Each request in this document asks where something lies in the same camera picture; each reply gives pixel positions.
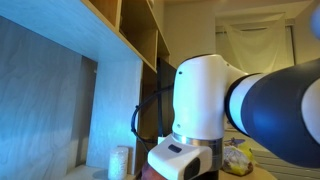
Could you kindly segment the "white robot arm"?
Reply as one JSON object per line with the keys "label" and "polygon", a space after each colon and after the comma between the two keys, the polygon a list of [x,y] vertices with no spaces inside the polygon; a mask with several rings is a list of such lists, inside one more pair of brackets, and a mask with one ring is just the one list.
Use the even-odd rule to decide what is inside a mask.
{"label": "white robot arm", "polygon": [[279,158],[320,167],[320,59],[247,74],[217,54],[182,62],[174,85],[172,135],[218,140],[223,119]]}

